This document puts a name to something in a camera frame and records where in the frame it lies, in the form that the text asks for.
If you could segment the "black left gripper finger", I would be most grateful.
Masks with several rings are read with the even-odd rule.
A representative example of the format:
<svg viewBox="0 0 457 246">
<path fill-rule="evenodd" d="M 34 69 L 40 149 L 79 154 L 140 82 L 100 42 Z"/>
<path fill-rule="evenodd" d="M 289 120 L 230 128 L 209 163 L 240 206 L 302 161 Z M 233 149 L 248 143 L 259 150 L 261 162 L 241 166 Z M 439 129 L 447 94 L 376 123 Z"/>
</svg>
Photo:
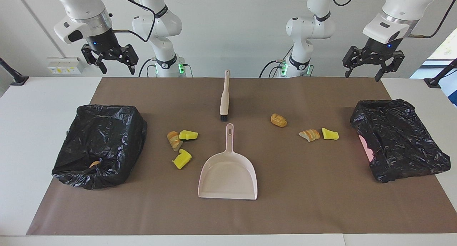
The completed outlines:
<svg viewBox="0 0 457 246">
<path fill-rule="evenodd" d="M 403 62 L 405 56 L 403 52 L 393 52 L 390 54 L 380 55 L 376 64 L 380 65 L 380 69 L 375 75 L 375 81 L 379 82 L 384 74 L 396 72 Z"/>
<path fill-rule="evenodd" d="M 349 78 L 353 69 L 366 63 L 368 52 L 366 47 L 359 49 L 351 46 L 343 57 L 343 66 L 346 68 L 345 77 Z"/>
</svg>

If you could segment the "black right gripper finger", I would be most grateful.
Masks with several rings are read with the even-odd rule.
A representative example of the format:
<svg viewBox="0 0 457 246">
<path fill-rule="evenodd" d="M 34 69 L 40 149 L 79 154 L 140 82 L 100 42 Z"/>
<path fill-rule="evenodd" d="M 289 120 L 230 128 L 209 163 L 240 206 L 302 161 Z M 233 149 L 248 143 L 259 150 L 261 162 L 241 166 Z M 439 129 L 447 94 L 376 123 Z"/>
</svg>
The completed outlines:
<svg viewBox="0 0 457 246">
<path fill-rule="evenodd" d="M 135 74 L 135 67 L 139 61 L 139 57 L 135 52 L 135 49 L 132 45 L 127 44 L 126 46 L 121 46 L 120 48 L 120 62 L 124 65 L 127 65 L 130 74 Z"/>
<path fill-rule="evenodd" d="M 105 66 L 105 64 L 103 62 L 103 60 L 104 60 L 104 54 L 103 53 L 97 53 L 96 52 L 98 57 L 95 58 L 95 56 L 93 55 L 92 48 L 87 43 L 82 46 L 81 52 L 82 52 L 87 64 L 95 65 L 96 67 L 98 67 L 98 69 L 101 70 L 103 75 L 107 74 L 107 68 L 106 68 L 106 66 Z"/>
</svg>

